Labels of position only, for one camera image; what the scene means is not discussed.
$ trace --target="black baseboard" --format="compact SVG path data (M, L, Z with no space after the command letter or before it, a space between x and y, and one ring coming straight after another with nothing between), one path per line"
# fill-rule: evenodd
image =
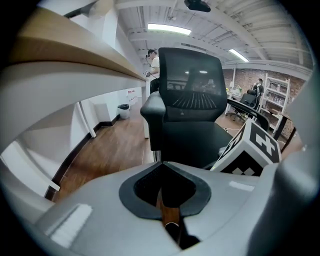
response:
M99 129L101 129L102 127L110 127L115 125L115 123L117 122L117 120L119 120L120 115L117 115L112 121L105 121L105 122L100 122L98 123L94 128L94 132L97 132ZM87 133L87 135L79 142L78 145L76 145L74 147L74 149L69 153L69 155L66 157L66 159L63 161L63 163L61 164L61 166L59 167L58 171L56 172L56 174L54 175L54 177L52 178L52 181L57 184L58 186L61 185L61 181L65 175L65 173L67 172L68 168L70 167L71 163L73 162L73 160L76 158L76 156L79 154L79 152L82 150L82 148L87 144L87 142L91 139L91 134ZM52 201L52 199L54 198L56 190L54 188L52 188L51 186L49 186L48 190L45 193L44 198Z

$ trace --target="ceiling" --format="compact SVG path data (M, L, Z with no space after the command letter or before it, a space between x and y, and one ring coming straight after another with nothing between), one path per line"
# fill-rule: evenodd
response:
M118 0L119 24L142 63L147 49L177 47L218 57L225 67L249 63L310 72L312 56L303 33L275 0L206 0L211 12L191 11L184 0ZM151 32L149 23L192 30L189 36Z

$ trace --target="ceiling light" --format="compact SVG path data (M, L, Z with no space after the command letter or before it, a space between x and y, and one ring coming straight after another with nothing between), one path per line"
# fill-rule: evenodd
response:
M170 32L181 33L187 36L191 33L191 30L189 29L185 29L178 26L169 26L169 25L161 25L161 24L148 24L148 30L170 31Z
M245 57L243 57L239 52L237 52L234 49L229 50L230 53L234 54L235 56L239 57L241 60L243 60L244 62L249 62L249 60L247 60Z

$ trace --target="black office chair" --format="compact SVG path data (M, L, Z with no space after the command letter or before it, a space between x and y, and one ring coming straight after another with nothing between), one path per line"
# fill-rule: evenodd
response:
M267 130L269 121L246 105L227 99L218 58L186 49L160 48L159 92L141 108L149 125L151 150L157 161L203 168L218 159L232 136L215 123L227 102L257 117Z
M258 99L257 99L256 91L249 89L247 93L243 94L242 98L240 99L240 103L247 105L249 108L254 109L257 104L257 100ZM230 113L230 116L234 116L233 121L235 121L236 118L238 117L245 122L246 119L244 119L243 114L246 114L247 112L237 107L233 107L233 108L234 108L234 113Z

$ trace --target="chair armrest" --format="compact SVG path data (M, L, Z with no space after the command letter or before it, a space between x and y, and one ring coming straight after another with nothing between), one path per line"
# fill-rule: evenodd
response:
M160 151L163 142L163 123L166 106L158 91L150 94L140 109L140 113L149 126L151 151Z
M240 109L246 113L248 113L249 115L254 116L255 118L258 119L260 126L262 129L264 129L265 131L268 131L269 129L269 120L262 114L260 114L258 111L254 110L253 108L242 104L238 101L232 100L232 99L227 99L228 100L228 104L230 104L231 106Z

